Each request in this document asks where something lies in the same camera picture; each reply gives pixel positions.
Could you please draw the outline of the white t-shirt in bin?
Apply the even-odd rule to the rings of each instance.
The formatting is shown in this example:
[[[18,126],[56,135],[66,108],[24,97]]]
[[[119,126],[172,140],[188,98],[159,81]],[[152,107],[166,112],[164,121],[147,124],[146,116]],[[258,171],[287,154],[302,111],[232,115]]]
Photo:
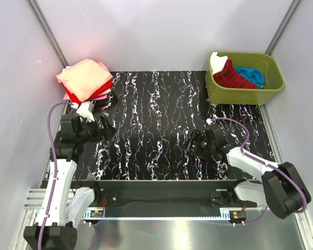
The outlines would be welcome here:
[[[219,56],[218,52],[213,52],[210,56],[210,66],[212,75],[221,72],[228,60],[227,56]]]

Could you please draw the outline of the salmon pink t-shirt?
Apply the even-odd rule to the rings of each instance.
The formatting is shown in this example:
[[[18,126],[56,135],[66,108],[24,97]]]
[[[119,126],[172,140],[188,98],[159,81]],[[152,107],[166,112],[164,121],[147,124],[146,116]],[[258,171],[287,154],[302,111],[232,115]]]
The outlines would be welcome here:
[[[70,93],[84,101],[113,76],[102,62],[84,59],[64,69],[56,78]]]

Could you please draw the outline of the black marble pattern mat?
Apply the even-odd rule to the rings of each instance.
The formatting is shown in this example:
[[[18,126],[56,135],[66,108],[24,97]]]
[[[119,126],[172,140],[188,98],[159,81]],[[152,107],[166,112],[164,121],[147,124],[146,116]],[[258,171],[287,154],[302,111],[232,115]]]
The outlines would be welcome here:
[[[255,105],[214,105],[208,100],[203,71],[114,72],[109,97],[97,101],[116,129],[108,142],[87,144],[75,172],[97,180],[214,180],[240,179],[247,174],[181,150],[194,129],[215,118],[227,140],[273,160],[260,108]]]

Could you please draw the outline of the olive green plastic bin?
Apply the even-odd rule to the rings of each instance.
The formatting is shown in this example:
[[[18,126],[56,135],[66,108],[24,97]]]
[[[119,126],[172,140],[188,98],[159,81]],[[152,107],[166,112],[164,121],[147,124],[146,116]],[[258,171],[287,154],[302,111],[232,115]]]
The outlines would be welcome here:
[[[212,66],[206,73],[208,97],[213,104],[263,105],[285,86],[284,78],[276,61],[262,53],[219,52],[218,56],[227,56],[233,66],[249,67],[260,70],[265,79],[264,89],[237,89],[219,85],[213,77]]]

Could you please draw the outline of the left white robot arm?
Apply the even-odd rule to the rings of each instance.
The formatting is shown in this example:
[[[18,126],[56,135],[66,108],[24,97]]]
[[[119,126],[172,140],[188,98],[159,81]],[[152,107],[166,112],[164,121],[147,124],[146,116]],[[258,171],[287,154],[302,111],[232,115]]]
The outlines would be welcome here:
[[[50,174],[40,211],[23,237],[32,249],[75,249],[77,228],[88,206],[102,201],[102,192],[96,184],[87,181],[78,186],[68,200],[78,161],[88,143],[109,141],[116,129],[101,115],[100,120],[65,114],[60,130],[52,139]]]

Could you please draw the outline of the dark red t-shirt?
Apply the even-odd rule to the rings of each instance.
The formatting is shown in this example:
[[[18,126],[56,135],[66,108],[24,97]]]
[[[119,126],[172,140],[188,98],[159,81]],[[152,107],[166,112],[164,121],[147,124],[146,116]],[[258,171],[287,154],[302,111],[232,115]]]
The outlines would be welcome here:
[[[214,81],[224,88],[258,89],[258,87],[236,72],[233,62],[226,60],[223,69],[213,75]]]

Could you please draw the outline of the blue t-shirt in bin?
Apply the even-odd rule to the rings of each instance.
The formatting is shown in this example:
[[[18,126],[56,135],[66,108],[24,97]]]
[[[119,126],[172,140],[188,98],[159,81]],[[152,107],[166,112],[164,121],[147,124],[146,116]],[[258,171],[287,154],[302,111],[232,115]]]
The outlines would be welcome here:
[[[258,89],[265,89],[266,79],[260,70],[249,67],[235,67],[235,70],[246,80],[254,83],[258,87]]]

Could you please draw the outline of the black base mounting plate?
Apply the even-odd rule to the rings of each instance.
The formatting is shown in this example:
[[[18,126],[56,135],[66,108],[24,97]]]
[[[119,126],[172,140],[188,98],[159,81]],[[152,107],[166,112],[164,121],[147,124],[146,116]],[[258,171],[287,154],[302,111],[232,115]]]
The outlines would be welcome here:
[[[105,198],[105,216],[109,219],[211,219],[217,216],[226,219],[220,210],[257,206],[237,199],[231,192],[234,183],[234,180],[79,180],[72,187],[94,188],[93,205],[101,205],[101,198]]]

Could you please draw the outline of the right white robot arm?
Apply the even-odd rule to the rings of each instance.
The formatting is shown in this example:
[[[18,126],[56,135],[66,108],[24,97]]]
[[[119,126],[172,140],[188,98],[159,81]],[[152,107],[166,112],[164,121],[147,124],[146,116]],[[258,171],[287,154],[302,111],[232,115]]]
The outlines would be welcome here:
[[[311,202],[311,195],[292,163],[272,162],[229,143],[218,127],[202,132],[193,130],[181,149],[197,157],[211,156],[257,180],[256,183],[236,181],[226,194],[231,206],[250,201],[285,219],[293,213],[302,213]]]

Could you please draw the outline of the folded red t-shirt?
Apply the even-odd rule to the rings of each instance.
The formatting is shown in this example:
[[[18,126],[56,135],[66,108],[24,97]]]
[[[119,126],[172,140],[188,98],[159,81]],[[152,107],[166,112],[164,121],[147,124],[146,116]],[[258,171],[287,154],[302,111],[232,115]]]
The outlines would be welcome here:
[[[107,89],[111,89],[111,87],[113,85],[114,85],[114,83],[112,80],[107,81],[103,86],[101,86],[99,89],[97,89],[89,98],[87,98],[84,101],[85,102],[92,101],[91,100],[92,98],[95,98],[96,96],[98,96],[102,92],[106,91]],[[65,94],[67,93],[69,96],[69,100],[67,100],[67,101],[71,101],[73,103],[78,103],[78,104],[81,104],[82,102],[84,102],[84,101],[79,100],[75,94],[70,93],[66,88],[64,88],[64,90],[65,90]]]

